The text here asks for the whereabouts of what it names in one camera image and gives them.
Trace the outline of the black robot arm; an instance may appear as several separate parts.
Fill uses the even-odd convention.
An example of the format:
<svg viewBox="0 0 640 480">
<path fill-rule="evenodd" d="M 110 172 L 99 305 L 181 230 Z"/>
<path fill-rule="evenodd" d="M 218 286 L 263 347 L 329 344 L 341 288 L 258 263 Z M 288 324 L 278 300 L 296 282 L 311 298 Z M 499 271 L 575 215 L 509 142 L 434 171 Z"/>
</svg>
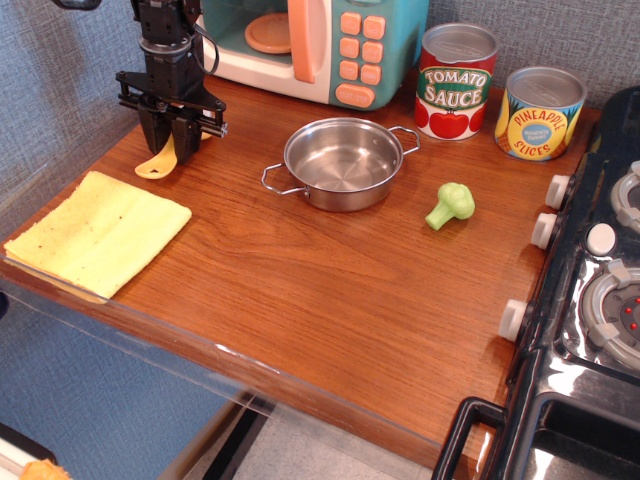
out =
<svg viewBox="0 0 640 480">
<path fill-rule="evenodd" d="M 226 104 L 204 85 L 218 60 L 207 68 L 204 44 L 213 38 L 197 24 L 199 1 L 133 1 L 140 24 L 139 46 L 145 71 L 120 71 L 119 104 L 137 112 L 149 150 L 158 154 L 173 145 L 179 163 L 195 154 L 203 133 L 226 135 Z"/>
</svg>

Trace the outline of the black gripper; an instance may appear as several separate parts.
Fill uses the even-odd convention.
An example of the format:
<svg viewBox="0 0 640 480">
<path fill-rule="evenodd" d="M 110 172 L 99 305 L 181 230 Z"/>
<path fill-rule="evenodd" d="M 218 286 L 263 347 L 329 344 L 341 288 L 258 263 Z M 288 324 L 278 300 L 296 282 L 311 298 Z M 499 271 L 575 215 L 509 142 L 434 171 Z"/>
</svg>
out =
<svg viewBox="0 0 640 480">
<path fill-rule="evenodd" d="M 204 86 L 204 78 L 217 69 L 204 65 L 201 38 L 184 38 L 177 44 L 139 41 L 145 57 L 143 72 L 120 71 L 120 104 L 137 109 L 147 146 L 159 153 L 172 133 L 174 153 L 179 164 L 186 164 L 199 151 L 201 130 L 219 138 L 228 132 L 223 114 L 226 104 Z M 193 120 L 184 117 L 194 115 Z"/>
</svg>

